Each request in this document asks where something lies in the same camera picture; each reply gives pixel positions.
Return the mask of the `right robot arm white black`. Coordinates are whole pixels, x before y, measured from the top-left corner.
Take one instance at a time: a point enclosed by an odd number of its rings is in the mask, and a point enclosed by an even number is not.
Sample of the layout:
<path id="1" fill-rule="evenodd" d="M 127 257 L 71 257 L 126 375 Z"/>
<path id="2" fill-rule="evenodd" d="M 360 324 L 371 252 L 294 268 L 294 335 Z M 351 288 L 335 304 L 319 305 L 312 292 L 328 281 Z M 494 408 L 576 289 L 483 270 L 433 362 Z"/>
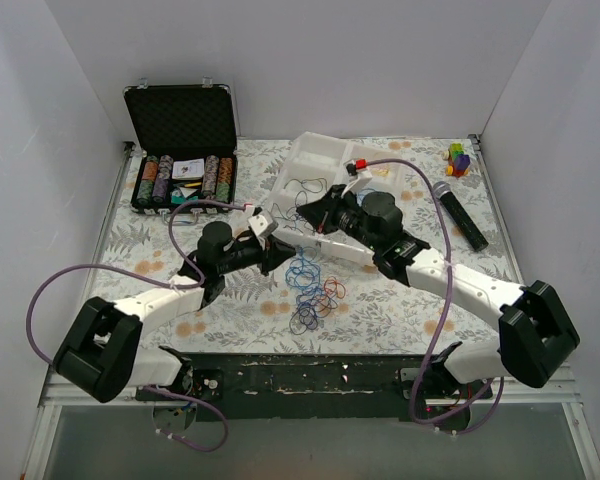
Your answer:
<path id="1" fill-rule="evenodd" d="M 497 331 L 493 341 L 456 342 L 428 361 L 422 383 L 444 397 L 459 395 L 473 381 L 502 376 L 541 388 L 580 343 L 551 285 L 518 285 L 452 264 L 404 229 L 389 193 L 372 192 L 358 201 L 336 185 L 297 212 L 318 233 L 342 232 L 369 248 L 388 279 L 449 300 Z"/>

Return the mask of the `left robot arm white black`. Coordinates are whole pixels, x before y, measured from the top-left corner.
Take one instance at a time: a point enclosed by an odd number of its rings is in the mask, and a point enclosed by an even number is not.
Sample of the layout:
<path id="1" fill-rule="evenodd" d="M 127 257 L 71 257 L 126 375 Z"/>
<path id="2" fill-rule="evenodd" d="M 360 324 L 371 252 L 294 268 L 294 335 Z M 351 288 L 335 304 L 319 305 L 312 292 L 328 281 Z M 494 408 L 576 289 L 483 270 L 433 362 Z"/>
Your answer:
<path id="1" fill-rule="evenodd" d="M 211 222 L 167 286 L 115 301 L 88 299 L 55 354 L 55 372 L 101 403 L 127 387 L 159 387 L 170 399 L 185 398 L 193 386 L 189 360 L 168 347 L 144 348 L 142 339 L 210 305 L 227 274 L 255 266 L 268 275 L 294 257 L 295 247 L 274 236 L 274 228 L 261 215 L 240 235 Z"/>

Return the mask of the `white plastic compartment tray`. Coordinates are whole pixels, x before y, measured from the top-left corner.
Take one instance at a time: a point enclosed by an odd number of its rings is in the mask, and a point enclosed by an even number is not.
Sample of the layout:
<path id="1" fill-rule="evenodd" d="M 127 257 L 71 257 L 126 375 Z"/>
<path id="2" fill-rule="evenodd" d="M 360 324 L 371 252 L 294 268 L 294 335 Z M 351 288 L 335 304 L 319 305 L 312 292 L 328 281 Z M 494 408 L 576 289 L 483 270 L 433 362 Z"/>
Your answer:
<path id="1" fill-rule="evenodd" d="M 376 146 L 306 132 L 291 145 L 264 209 L 278 222 L 274 235 L 296 247 L 312 247 L 320 253 L 360 265 L 372 263 L 372 251 L 338 231 L 323 235 L 312 230 L 296 208 L 322 198 L 330 187 L 348 184 L 346 164 L 390 158 L 392 153 Z"/>

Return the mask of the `playing card deck box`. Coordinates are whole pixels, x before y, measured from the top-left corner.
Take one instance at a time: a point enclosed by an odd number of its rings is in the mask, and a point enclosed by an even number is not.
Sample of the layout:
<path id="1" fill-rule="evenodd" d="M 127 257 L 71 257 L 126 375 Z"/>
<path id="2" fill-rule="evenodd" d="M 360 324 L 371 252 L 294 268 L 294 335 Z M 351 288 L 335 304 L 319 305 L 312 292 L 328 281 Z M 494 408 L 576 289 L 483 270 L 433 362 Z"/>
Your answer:
<path id="1" fill-rule="evenodd" d="M 175 161 L 172 169 L 174 180 L 188 181 L 202 178 L 205 173 L 203 158 Z"/>

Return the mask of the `black handheld microphone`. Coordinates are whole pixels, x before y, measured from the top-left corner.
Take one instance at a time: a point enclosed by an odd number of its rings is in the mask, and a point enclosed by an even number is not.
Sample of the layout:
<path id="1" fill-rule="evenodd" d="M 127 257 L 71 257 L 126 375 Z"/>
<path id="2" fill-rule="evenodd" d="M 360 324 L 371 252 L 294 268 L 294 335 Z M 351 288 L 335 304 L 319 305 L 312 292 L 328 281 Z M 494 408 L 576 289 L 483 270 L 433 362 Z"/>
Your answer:
<path id="1" fill-rule="evenodd" d="M 473 251 L 481 252 L 486 249 L 489 246 L 488 240 L 452 192 L 450 185 L 444 181 L 436 182 L 433 185 L 433 193 L 455 222 Z"/>

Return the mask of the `colourful toy block figure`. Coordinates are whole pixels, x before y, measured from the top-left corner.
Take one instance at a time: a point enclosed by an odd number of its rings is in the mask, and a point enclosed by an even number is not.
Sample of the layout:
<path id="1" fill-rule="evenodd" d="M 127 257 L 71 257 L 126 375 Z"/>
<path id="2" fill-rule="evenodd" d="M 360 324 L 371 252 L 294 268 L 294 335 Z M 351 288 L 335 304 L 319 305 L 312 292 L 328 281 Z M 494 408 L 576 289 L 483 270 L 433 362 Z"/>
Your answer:
<path id="1" fill-rule="evenodd" d="M 468 174 L 471 158 L 460 143 L 452 143 L 445 152 L 446 175 L 460 178 Z"/>

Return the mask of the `black poker chip case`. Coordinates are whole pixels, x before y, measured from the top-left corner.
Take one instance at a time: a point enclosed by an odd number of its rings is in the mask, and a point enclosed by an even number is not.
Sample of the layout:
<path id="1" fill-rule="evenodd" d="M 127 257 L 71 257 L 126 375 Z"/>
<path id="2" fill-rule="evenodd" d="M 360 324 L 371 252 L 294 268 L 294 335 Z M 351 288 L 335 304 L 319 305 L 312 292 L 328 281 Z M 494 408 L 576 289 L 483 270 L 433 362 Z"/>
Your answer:
<path id="1" fill-rule="evenodd" d="M 130 86 L 123 94 L 142 160 L 130 204 L 162 215 L 189 199 L 235 199 L 237 133 L 230 88 L 224 84 Z M 210 160 L 202 177 L 176 179 L 177 165 Z"/>

